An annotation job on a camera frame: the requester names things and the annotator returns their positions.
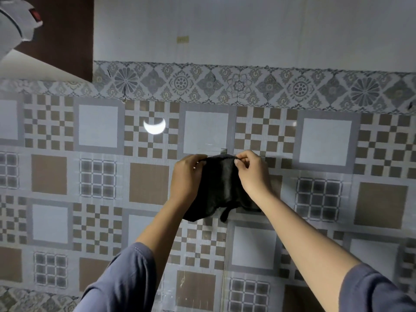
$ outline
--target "white square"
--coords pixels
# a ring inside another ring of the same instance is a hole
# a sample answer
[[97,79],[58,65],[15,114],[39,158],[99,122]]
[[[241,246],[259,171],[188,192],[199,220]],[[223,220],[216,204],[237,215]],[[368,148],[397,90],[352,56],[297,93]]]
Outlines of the white square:
[[18,102],[0,100],[0,139],[18,138]]
[[228,114],[185,112],[184,153],[216,155],[227,147]]
[[352,121],[305,118],[299,162],[345,166]]
[[68,208],[33,205],[33,239],[68,243]]
[[128,216],[128,245],[136,241],[137,237],[153,221],[153,217],[144,217],[141,215]]
[[79,144],[117,148],[118,107],[80,105]]
[[272,270],[275,262],[276,239],[277,235],[273,230],[236,226],[231,264]]
[[349,251],[382,275],[393,279],[398,244],[352,239]]

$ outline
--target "crescent-shaped light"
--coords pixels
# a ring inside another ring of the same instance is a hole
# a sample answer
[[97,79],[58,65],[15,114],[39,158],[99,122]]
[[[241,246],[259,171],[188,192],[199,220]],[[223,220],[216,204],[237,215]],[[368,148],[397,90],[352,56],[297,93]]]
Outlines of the crescent-shaped light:
[[157,135],[165,130],[166,122],[165,119],[163,119],[161,123],[158,123],[156,125],[149,125],[147,122],[143,121],[143,125],[144,129],[146,129],[148,133],[151,133],[152,135]]

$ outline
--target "hand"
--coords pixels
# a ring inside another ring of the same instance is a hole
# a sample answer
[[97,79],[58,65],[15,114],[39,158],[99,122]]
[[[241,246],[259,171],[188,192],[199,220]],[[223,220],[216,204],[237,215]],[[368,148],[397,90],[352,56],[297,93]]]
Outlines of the hand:
[[176,162],[171,181],[171,196],[169,200],[175,200],[185,204],[187,208],[195,200],[201,182],[202,167],[206,164],[205,154],[193,154]]
[[234,164],[238,168],[242,187],[256,204],[266,194],[272,194],[269,170],[266,162],[251,150],[237,154]]

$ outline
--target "forearm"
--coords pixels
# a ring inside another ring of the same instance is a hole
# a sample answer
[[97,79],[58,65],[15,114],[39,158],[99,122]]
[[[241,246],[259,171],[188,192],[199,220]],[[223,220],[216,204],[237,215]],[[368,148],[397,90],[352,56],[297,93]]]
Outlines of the forearm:
[[344,277],[360,262],[272,194],[256,202],[325,311],[338,312]]
[[153,252],[157,272],[156,286],[162,279],[180,221],[188,208],[189,203],[168,200],[136,239],[136,242],[143,243]]

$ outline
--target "gray sleeve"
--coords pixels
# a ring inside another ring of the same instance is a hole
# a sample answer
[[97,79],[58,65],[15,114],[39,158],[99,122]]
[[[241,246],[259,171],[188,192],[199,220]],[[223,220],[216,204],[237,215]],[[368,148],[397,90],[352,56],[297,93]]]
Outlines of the gray sleeve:
[[346,274],[340,291],[340,312],[416,312],[409,296],[366,264]]
[[118,254],[89,285],[74,312],[151,311],[156,294],[156,265],[150,249],[133,243]]

